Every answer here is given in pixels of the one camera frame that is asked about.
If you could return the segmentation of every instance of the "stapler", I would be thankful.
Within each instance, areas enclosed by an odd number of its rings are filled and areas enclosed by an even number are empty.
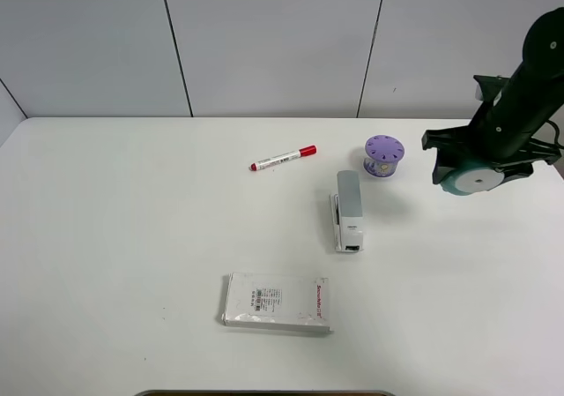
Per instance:
[[[362,246],[362,204],[360,202],[359,173],[339,171],[337,193],[329,196],[333,216],[335,250],[354,253]]]

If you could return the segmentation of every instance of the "white box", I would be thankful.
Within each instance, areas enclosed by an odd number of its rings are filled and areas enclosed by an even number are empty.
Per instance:
[[[232,273],[223,322],[228,326],[329,332],[329,279]]]

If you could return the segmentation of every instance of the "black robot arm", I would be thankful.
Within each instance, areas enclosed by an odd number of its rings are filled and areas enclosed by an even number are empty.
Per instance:
[[[433,183],[457,195],[489,191],[532,174],[532,162],[555,163],[559,145],[533,134],[564,104],[564,8],[531,27],[511,78],[474,76],[482,103],[470,124],[426,131],[437,148]]]

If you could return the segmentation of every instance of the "white table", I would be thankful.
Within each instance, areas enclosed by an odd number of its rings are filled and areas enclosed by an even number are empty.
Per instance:
[[[424,130],[462,121],[32,119],[0,148],[0,394],[148,389],[564,393],[564,183],[461,198]],[[365,140],[405,145],[363,172]],[[252,173],[307,145],[318,154]],[[358,169],[366,250],[332,250]],[[330,278],[324,337],[219,322],[233,271]]]

